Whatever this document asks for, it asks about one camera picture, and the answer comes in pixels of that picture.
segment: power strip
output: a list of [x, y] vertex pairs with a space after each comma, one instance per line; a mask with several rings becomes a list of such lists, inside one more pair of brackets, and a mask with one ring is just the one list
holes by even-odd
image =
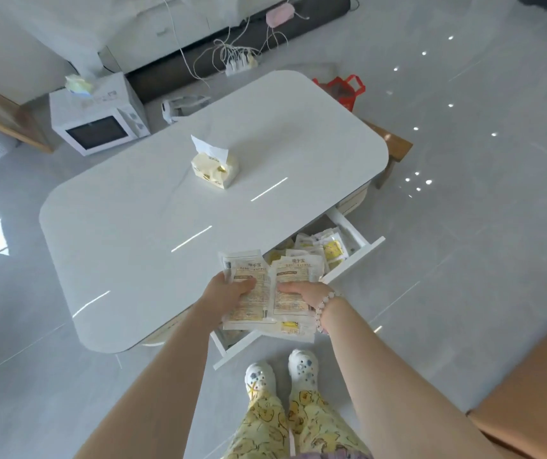
[[253, 69], [259, 65], [258, 61], [252, 56], [252, 53], [248, 52], [247, 54], [242, 52], [239, 55], [239, 59], [230, 59], [227, 61], [226, 68], [224, 73], [227, 76], [232, 76], [239, 72], [247, 71], [248, 69]]

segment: tissue box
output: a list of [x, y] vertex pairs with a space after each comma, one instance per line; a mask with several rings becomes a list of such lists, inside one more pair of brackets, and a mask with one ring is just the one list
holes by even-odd
[[191, 161], [197, 177], [207, 180], [220, 188], [227, 188], [239, 172], [239, 164], [233, 155], [225, 163], [205, 153], [198, 153]]

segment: sofa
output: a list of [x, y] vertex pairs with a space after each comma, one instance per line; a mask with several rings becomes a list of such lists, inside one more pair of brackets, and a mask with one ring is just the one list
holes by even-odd
[[547, 459], [547, 336], [468, 417], [504, 459]]

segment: foot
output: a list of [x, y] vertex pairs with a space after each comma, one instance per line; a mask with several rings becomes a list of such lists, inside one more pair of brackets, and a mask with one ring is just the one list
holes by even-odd
[[318, 390], [318, 360], [313, 352], [295, 349], [288, 357], [288, 372], [293, 382], [291, 393]]
[[246, 369], [246, 391], [250, 401], [254, 401], [263, 392], [276, 396], [275, 375], [272, 367], [265, 361], [255, 362]]

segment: forearm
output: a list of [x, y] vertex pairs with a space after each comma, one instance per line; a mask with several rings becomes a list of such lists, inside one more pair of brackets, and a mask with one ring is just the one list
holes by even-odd
[[199, 302], [101, 421], [76, 459], [182, 459], [213, 323]]
[[374, 457], [498, 457], [473, 424], [390, 350], [345, 300], [328, 306], [323, 324]]

